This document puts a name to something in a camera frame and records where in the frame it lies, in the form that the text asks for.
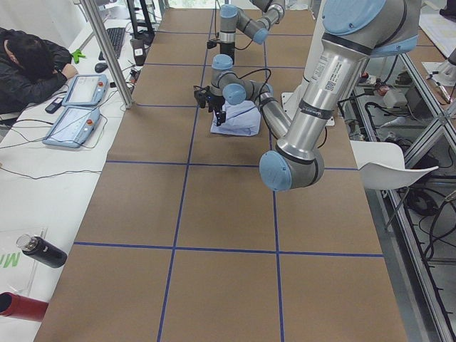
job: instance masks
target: black hair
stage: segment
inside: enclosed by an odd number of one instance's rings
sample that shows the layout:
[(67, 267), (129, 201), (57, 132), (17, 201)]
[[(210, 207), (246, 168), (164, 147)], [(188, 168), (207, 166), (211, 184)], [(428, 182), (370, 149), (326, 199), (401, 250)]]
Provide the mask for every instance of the black hair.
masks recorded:
[(21, 34), (8, 39), (6, 47), (14, 54), (32, 81), (50, 78), (54, 72), (53, 55), (43, 40), (32, 34)]

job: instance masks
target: blue tablet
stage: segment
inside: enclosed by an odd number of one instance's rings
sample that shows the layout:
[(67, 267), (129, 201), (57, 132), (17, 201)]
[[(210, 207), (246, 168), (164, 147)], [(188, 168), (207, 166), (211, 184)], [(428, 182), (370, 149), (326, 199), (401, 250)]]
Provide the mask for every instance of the blue tablet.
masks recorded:
[(63, 147), (80, 147), (92, 133), (99, 119), (100, 110), (98, 108), (68, 106), (52, 125), (43, 143)]
[(62, 105), (94, 107), (105, 95), (108, 78), (104, 74), (77, 75), (71, 80)]

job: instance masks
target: person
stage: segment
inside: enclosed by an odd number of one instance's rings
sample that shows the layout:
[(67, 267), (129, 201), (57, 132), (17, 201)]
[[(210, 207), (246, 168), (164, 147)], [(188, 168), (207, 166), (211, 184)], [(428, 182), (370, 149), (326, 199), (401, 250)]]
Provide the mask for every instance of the person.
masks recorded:
[(77, 73), (66, 48), (0, 27), (0, 115), (44, 102)]

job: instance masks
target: green object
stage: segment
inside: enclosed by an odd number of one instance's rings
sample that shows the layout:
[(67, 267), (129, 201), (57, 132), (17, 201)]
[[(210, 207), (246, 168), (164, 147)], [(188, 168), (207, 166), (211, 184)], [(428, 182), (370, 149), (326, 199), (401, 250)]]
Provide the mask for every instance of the green object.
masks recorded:
[(73, 57), (74, 63), (76, 63), (76, 64), (79, 63), (79, 58), (86, 57), (85, 55), (83, 55), (83, 53), (81, 52), (81, 50), (79, 48), (76, 51), (74, 51), (71, 55)]

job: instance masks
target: white desk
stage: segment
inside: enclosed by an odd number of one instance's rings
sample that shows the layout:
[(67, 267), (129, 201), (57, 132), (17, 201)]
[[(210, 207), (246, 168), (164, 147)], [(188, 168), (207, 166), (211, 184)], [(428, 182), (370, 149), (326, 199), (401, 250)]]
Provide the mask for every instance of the white desk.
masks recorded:
[[(106, 27), (124, 27), (127, 23), (128, 21), (125, 20), (108, 20), (105, 25)], [(70, 46), (70, 52), (76, 50), (90, 32), (91, 28), (87, 25)], [(130, 36), (126, 33), (119, 59), (122, 69), (130, 66), (128, 60), (134, 61), (129, 39)], [(99, 62), (98, 54), (100, 52), (96, 39), (92, 38), (82, 52), (87, 58), (81, 58), (79, 64), (75, 65), (79, 73), (95, 73), (93, 67)], [(129, 71), (130, 69), (125, 70), (124, 75), (127, 76)], [(113, 79), (109, 70), (104, 73), (111, 82)], [(114, 90), (109, 89), (103, 101)], [(25, 110), (19, 119), (54, 122), (63, 109), (60, 108), (54, 114), (46, 113), (44, 108), (50, 102), (51, 100), (48, 100)], [(104, 130), (102, 131), (102, 127), (105, 119), (101, 118), (98, 127), (84, 144), (89, 147), (94, 146), (102, 134), (93, 149), (85, 147), (55, 148), (46, 146), (42, 142), (2, 148), (25, 141), (17, 132), (10, 130), (0, 142), (0, 162), (7, 170), (33, 177), (53, 175), (67, 170), (101, 171), (106, 154), (122, 120), (124, 109), (119, 93), (115, 93), (108, 102), (101, 106), (101, 113), (108, 119)], [(25, 135), (29, 140), (44, 137), (49, 128), (50, 125), (34, 121), (20, 122), (14, 126), (14, 130)], [(46, 228), (46, 240), (69, 252), (98, 178), (98, 173), (74, 173), (42, 180), (30, 180), (0, 170), (0, 231)], [(63, 268), (52, 269), (46, 265), (37, 264), (28, 296), (49, 301)], [(36, 322), (0, 317), (0, 341), (33, 341), (39, 326), (40, 323)]]

